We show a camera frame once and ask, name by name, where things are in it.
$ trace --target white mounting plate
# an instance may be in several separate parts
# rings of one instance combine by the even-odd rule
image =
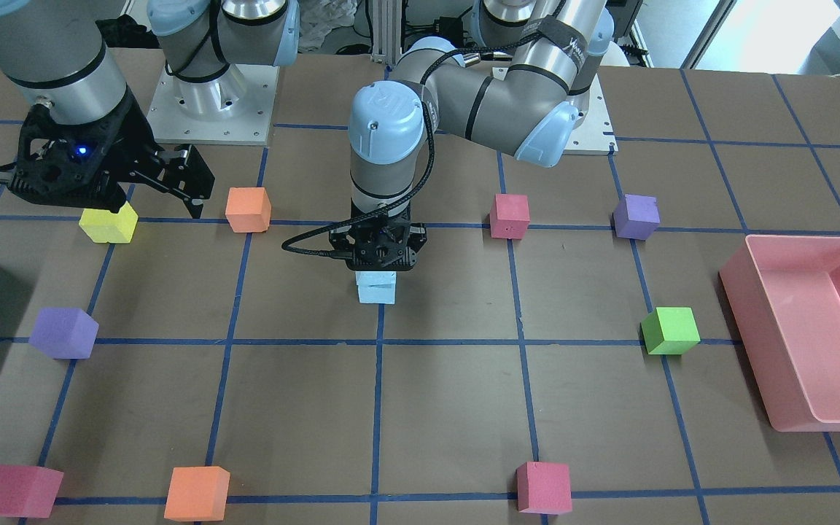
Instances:
[[[506,67],[493,67],[491,76],[503,80]],[[607,155],[611,147],[618,152],[618,141],[614,139],[614,128],[611,127],[611,117],[607,113],[607,104],[604,102],[604,93],[601,92],[601,83],[598,76],[592,80],[592,87],[589,88],[589,96],[592,101],[586,119],[576,129],[572,130],[566,149],[566,155]]]
[[[247,100],[242,100],[242,113],[226,120],[198,120],[187,115],[177,102],[180,93],[174,78],[161,72],[147,111],[147,122],[151,124],[154,140],[167,144],[267,146],[279,69],[246,64],[240,64],[238,69],[248,82],[248,93],[243,97]]]

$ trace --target cube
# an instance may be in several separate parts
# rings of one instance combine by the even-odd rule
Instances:
[[[229,472],[222,467],[175,467],[164,518],[171,521],[223,521]]]
[[[63,472],[25,465],[0,465],[0,516],[49,518]]]
[[[138,214],[129,203],[125,203],[119,213],[107,209],[84,209],[79,218],[80,228],[94,243],[130,243],[137,224]]]
[[[28,343],[53,359],[87,359],[99,323],[79,308],[41,308]]]
[[[526,195],[499,193],[494,196],[488,214],[493,239],[523,239],[530,224],[530,206]]]
[[[236,233],[266,232],[271,226],[271,201],[264,188],[230,188],[226,219]]]
[[[553,515],[572,512],[569,465],[526,462],[517,467],[517,511]]]
[[[659,226],[656,197],[626,194],[614,209],[614,232],[621,238],[645,241]]]
[[[640,323],[647,354],[681,355],[702,341],[693,309],[658,306]]]
[[[356,284],[363,305],[393,305],[397,272],[356,272]]]

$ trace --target table surface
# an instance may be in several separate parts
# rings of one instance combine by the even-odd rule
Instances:
[[[148,107],[163,56],[114,55]],[[350,103],[385,74],[301,55],[270,147],[199,147],[200,220],[136,188],[128,245],[0,190],[0,463],[66,473],[48,523],[163,523],[173,467],[203,464],[231,472],[227,524],[539,523],[513,474],[540,459],[570,465],[559,525],[840,524],[840,433],[769,426],[717,275],[746,233],[840,236],[840,79],[602,69],[620,152],[552,169],[438,134],[420,263],[360,305],[280,243],[347,217]],[[0,163],[26,110],[0,73]],[[227,188],[255,185],[273,225],[236,235]],[[502,192],[529,198],[521,241],[488,233]],[[646,242],[613,235],[621,193],[659,200]],[[27,344],[45,306],[93,314],[90,359]],[[653,306],[693,307],[703,343],[647,356]]]

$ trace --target pink plastic container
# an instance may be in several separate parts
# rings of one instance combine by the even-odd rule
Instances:
[[[747,236],[720,275],[770,425],[840,431],[840,237]]]

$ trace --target blue block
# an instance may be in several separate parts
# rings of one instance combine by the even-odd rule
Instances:
[[[356,283],[363,305],[393,305],[396,272],[356,272]]]

